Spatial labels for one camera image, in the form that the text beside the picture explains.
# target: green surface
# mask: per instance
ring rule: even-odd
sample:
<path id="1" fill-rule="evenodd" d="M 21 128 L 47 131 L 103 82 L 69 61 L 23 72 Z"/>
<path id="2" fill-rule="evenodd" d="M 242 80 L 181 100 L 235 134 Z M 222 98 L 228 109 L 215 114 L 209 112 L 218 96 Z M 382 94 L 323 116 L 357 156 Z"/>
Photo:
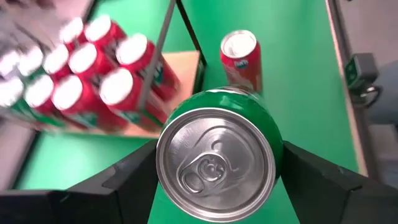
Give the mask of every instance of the green surface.
<path id="1" fill-rule="evenodd" d="M 205 89 L 226 84 L 220 41 L 235 29 L 261 43 L 264 97 L 282 137 L 341 166 L 357 170 L 343 85 L 324 1 L 184 0 L 208 61 Z M 168 2 L 103 1 L 95 16 L 110 14 L 128 34 L 156 40 Z M 175 10 L 165 51 L 192 50 Z M 21 189 L 65 189 L 132 152 L 145 140 L 44 134 L 22 177 Z M 282 181 L 270 199 L 241 223 L 298 223 Z M 183 213 L 158 186 L 149 223 L 203 223 Z"/>

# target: green can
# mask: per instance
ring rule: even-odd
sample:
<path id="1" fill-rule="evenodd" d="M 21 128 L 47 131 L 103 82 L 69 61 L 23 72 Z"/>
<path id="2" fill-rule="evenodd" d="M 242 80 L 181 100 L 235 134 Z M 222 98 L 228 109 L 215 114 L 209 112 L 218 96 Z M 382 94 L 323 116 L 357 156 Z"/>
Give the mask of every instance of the green can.
<path id="1" fill-rule="evenodd" d="M 233 222 L 268 199 L 283 144 L 259 95 L 224 87 L 180 104 L 156 153 L 159 181 L 173 203 L 202 220 Z"/>
<path id="2" fill-rule="evenodd" d="M 21 55 L 17 68 L 24 83 L 30 83 L 45 73 L 42 66 L 43 59 L 43 51 L 37 45 L 32 46 L 25 54 Z"/>
<path id="3" fill-rule="evenodd" d="M 0 83 L 0 107 L 7 110 L 8 115 L 32 124 L 49 124 L 65 127 L 65 123 L 43 116 L 30 108 L 24 99 L 25 84 L 19 77 Z"/>

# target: wooden board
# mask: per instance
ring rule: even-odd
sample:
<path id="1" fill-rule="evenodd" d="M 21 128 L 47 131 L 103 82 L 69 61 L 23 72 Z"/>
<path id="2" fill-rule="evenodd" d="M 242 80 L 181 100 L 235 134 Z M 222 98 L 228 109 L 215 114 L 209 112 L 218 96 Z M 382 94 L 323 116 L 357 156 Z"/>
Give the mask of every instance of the wooden board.
<path id="1" fill-rule="evenodd" d="M 163 56 L 167 63 L 169 63 L 169 65 L 172 67 L 175 74 L 178 76 L 178 79 L 181 81 L 180 89 L 178 90 L 177 95 L 170 101 L 166 102 L 166 106 L 169 107 L 170 110 L 173 110 L 182 101 L 188 99 L 192 95 L 200 53 L 198 51 L 164 53 Z M 82 131 L 76 128 L 67 128 L 66 130 L 62 131 L 82 134 L 110 134 L 104 133 L 98 129 Z M 111 135 L 130 136 L 137 138 L 158 138 L 159 134 L 160 128 L 156 132 L 148 132 L 135 124 L 130 124 L 123 132 L 111 133 Z"/>

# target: can top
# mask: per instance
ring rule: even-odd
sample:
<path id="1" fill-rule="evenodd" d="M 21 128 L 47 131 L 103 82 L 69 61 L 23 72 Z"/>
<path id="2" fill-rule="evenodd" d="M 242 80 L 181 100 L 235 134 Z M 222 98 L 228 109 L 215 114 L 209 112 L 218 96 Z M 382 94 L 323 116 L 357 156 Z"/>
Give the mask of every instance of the can top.
<path id="1" fill-rule="evenodd" d="M 105 76 L 99 95 L 106 105 L 115 105 L 130 94 L 133 84 L 131 73 L 125 68 L 117 68 Z"/>
<path id="2" fill-rule="evenodd" d="M 187 111 L 166 126 L 157 143 L 156 166 L 173 203 L 211 222 L 254 213 L 270 195 L 276 172 L 260 130 L 220 108 Z"/>
<path id="3" fill-rule="evenodd" d="M 0 107 L 12 106 L 22 96 L 24 84 L 18 77 L 0 83 Z"/>
<path id="4" fill-rule="evenodd" d="M 123 65 L 138 61 L 147 50 L 148 39 L 144 34 L 134 34 L 122 41 L 116 49 L 116 58 Z"/>
<path id="5" fill-rule="evenodd" d="M 112 20 L 108 15 L 101 15 L 87 25 L 85 35 L 88 41 L 97 41 L 111 30 Z"/>
<path id="6" fill-rule="evenodd" d="M 81 73 L 92 66 L 97 58 L 97 49 L 91 43 L 83 44 L 76 50 L 69 60 L 69 67 L 73 73 Z"/>
<path id="7" fill-rule="evenodd" d="M 58 110 L 67 110 L 80 99 L 82 92 L 83 84 L 80 79 L 76 75 L 70 75 L 55 88 L 52 102 Z"/>
<path id="8" fill-rule="evenodd" d="M 43 62 L 43 69 L 50 75 L 54 74 L 68 63 L 68 58 L 69 51 L 67 47 L 60 44 L 46 56 Z"/>
<path id="9" fill-rule="evenodd" d="M 26 54 L 21 56 L 18 70 L 21 75 L 28 77 L 34 73 L 43 63 L 44 54 L 39 46 L 33 46 Z"/>
<path id="10" fill-rule="evenodd" d="M 83 20 L 80 17 L 76 17 L 60 29 L 59 38 L 64 43 L 70 43 L 83 32 L 83 29 Z"/>
<path id="11" fill-rule="evenodd" d="M 19 63 L 21 55 L 17 50 L 10 50 L 0 58 L 0 74 L 7 75 Z"/>
<path id="12" fill-rule="evenodd" d="M 242 58 L 256 48 L 257 40 L 248 30 L 236 30 L 227 34 L 221 41 L 221 51 L 229 58 Z"/>
<path id="13" fill-rule="evenodd" d="M 34 80 L 25 91 L 26 103 L 31 108 L 36 108 L 43 105 L 51 98 L 52 90 L 54 89 L 54 82 L 49 75 L 43 74 Z"/>

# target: can cluster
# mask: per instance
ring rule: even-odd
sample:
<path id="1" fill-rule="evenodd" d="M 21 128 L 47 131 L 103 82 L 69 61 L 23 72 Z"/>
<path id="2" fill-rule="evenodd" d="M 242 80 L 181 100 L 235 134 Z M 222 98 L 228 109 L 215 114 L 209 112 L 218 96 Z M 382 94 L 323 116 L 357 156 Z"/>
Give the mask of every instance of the can cluster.
<path id="1" fill-rule="evenodd" d="M 0 108 L 7 117 L 38 128 L 72 125 L 107 133 L 129 123 L 149 131 L 165 123 L 167 102 L 178 93 L 180 81 L 161 56 L 144 107 L 138 108 L 155 51 L 145 35 L 128 37 L 102 15 L 88 24 L 73 19 L 59 37 L 61 44 L 47 55 L 35 47 L 20 56 L 16 69 L 5 68 L 17 73 L 0 82 Z"/>

